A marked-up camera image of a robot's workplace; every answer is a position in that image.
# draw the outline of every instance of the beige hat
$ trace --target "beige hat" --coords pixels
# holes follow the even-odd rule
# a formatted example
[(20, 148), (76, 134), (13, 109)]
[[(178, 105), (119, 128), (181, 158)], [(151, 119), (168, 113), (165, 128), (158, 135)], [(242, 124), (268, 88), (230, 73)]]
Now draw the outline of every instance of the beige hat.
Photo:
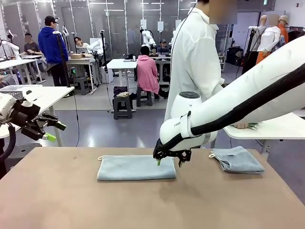
[(288, 16), (287, 15), (283, 15), (279, 18), (279, 21), (285, 21), (286, 24), (288, 24)]

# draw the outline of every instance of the black cap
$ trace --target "black cap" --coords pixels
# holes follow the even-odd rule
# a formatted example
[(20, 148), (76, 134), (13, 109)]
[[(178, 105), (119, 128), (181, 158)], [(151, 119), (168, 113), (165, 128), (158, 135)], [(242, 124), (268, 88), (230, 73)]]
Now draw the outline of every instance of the black cap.
[(44, 24), (45, 24), (45, 25), (51, 25), (51, 22), (58, 24), (58, 23), (56, 22), (56, 19), (55, 19), (54, 17), (52, 17), (52, 16), (47, 16), (47, 17), (44, 19)]

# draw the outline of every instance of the black hair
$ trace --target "black hair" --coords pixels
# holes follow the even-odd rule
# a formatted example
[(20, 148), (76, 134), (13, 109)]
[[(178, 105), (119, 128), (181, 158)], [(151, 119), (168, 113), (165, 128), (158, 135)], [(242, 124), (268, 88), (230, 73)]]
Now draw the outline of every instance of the black hair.
[(210, 0), (198, 0), (198, 2), (202, 2), (204, 4), (210, 3)]
[(149, 56), (149, 48), (147, 46), (141, 47), (141, 54)]
[(81, 38), (80, 37), (74, 37), (74, 42), (76, 43), (76, 40), (75, 39), (78, 39), (79, 41), (81, 41)]

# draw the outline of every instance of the blue jacket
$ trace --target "blue jacket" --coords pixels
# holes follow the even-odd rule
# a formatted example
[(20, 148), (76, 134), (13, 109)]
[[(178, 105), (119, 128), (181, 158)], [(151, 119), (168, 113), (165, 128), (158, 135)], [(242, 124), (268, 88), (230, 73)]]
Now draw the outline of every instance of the blue jacket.
[[(54, 31), (53, 28), (46, 26), (38, 35), (39, 47), (43, 55), (46, 57), (47, 63), (61, 63), (61, 51), (59, 49), (56, 34), (53, 34)], [(68, 61), (67, 49), (62, 36), (61, 45), (65, 55), (65, 60)]]

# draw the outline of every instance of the light blue towel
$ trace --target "light blue towel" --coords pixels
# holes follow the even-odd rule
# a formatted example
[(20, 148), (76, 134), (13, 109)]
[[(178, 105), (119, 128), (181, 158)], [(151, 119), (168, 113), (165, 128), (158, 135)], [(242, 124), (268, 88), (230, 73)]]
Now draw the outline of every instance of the light blue towel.
[(261, 163), (242, 146), (211, 151), (220, 162), (223, 171), (230, 173), (261, 174), (265, 171)]
[(171, 157), (162, 159), (160, 166), (152, 155), (103, 156), (98, 180), (152, 180), (176, 178)]

